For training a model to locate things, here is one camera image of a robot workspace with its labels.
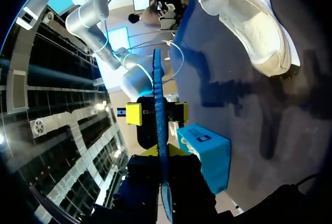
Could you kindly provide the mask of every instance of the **dark blue table surface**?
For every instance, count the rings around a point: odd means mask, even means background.
[[[227,193],[243,209],[281,184],[318,172],[331,133],[326,37],[305,0],[271,2],[301,60],[291,78],[257,72],[238,39],[218,17],[205,13],[198,0],[190,1],[174,39],[185,55],[176,84],[180,100],[189,103],[189,124],[231,139]],[[170,57],[176,71],[181,55],[172,47]]]

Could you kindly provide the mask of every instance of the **round vent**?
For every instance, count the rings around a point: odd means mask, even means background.
[[[36,119],[35,123],[33,124],[33,131],[37,135],[43,135],[46,133],[45,123],[42,119]]]
[[[52,11],[49,11],[43,18],[43,23],[49,23],[54,19],[54,13]]]

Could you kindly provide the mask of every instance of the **ceiling light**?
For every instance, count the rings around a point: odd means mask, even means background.
[[[101,110],[104,110],[104,109],[105,109],[105,106],[104,106],[103,104],[98,103],[98,104],[95,105],[95,108],[96,108],[97,110],[101,111]]]
[[[5,141],[4,137],[2,136],[2,134],[0,134],[0,145],[2,145],[4,141]]]
[[[121,155],[121,150],[116,150],[116,152],[114,153],[114,157],[118,158]]]

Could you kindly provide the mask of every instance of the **cyan box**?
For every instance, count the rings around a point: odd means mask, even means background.
[[[211,191],[218,194],[227,189],[230,140],[197,124],[177,129],[177,138],[181,150],[188,154],[195,153],[200,159],[202,174]]]

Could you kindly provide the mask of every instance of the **white cable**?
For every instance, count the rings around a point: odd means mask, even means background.
[[[183,66],[183,64],[184,64],[184,62],[185,62],[185,55],[183,54],[181,48],[180,48],[178,45],[176,45],[174,42],[172,42],[172,41],[166,41],[166,40],[161,40],[161,41],[164,41],[164,42],[167,43],[167,44],[171,44],[171,45],[175,46],[175,47],[180,51],[181,56],[182,56],[182,63],[181,63],[181,66],[180,66],[179,69],[176,71],[176,73],[174,73],[174,75],[172,75],[168,80],[162,82],[163,84],[165,84],[165,83],[171,81],[171,80],[172,80],[172,79],[178,74],[178,72],[180,72],[180,70],[181,70],[181,68],[182,68],[182,66]]]
[[[109,39],[108,39],[108,29],[107,29],[106,19],[104,20],[104,25],[105,25],[105,31],[106,31],[107,42],[109,43]]]

